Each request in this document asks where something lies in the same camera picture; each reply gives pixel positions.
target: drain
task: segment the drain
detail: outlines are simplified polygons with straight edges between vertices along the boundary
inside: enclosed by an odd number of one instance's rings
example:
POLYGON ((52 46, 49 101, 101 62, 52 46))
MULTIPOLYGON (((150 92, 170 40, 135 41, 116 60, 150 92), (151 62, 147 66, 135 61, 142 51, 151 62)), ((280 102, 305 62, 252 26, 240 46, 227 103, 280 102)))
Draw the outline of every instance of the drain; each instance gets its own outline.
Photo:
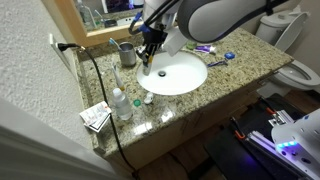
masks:
POLYGON ((159 72, 158 72, 158 75, 159 75, 160 77, 164 77, 164 76, 167 75, 167 73, 164 72, 164 71, 159 71, 159 72))

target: cup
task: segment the cup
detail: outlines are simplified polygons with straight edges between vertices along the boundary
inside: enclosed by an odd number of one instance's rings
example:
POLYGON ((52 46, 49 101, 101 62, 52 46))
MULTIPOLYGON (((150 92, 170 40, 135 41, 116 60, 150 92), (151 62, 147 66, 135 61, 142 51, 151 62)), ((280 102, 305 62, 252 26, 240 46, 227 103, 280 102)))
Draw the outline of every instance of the cup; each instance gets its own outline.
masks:
POLYGON ((119 44, 121 50, 119 50, 121 65, 131 67, 136 64, 136 52, 133 45, 129 42, 123 42, 119 44))

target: toothpaste tube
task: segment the toothpaste tube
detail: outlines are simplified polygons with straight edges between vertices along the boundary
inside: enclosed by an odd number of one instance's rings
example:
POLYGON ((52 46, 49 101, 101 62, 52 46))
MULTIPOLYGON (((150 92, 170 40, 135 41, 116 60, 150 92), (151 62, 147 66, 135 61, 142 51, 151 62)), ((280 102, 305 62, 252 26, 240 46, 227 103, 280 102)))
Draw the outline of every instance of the toothpaste tube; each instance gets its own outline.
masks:
POLYGON ((212 47, 211 45, 197 46, 194 49, 194 51, 210 53, 210 54, 217 54, 217 48, 216 47, 212 47))

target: robotic arm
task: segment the robotic arm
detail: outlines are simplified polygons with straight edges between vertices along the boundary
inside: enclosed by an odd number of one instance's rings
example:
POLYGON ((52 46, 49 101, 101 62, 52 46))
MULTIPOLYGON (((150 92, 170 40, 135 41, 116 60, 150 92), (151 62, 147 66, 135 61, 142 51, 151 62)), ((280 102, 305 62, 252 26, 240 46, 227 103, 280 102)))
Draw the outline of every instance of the robotic arm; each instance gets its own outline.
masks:
POLYGON ((192 40, 200 43, 218 41, 244 22, 267 12, 288 0, 145 0, 144 24, 132 30, 136 17, 129 28, 134 35, 142 32, 145 49, 137 51, 149 74, 153 55, 164 44, 173 56, 192 40), (179 29, 174 28, 178 19, 179 29))

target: wooden cabinet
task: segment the wooden cabinet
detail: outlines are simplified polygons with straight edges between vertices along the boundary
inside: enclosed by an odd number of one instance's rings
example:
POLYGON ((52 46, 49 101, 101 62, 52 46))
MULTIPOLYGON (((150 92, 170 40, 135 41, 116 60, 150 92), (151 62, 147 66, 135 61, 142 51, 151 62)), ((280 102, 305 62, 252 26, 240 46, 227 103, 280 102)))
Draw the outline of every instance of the wooden cabinet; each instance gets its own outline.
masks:
MULTIPOLYGON (((130 145, 124 150, 128 161, 139 169, 212 125, 241 112, 241 109, 257 100, 254 94, 259 87, 258 83, 253 82, 130 145)), ((121 164, 130 172, 119 153, 107 160, 121 164)))

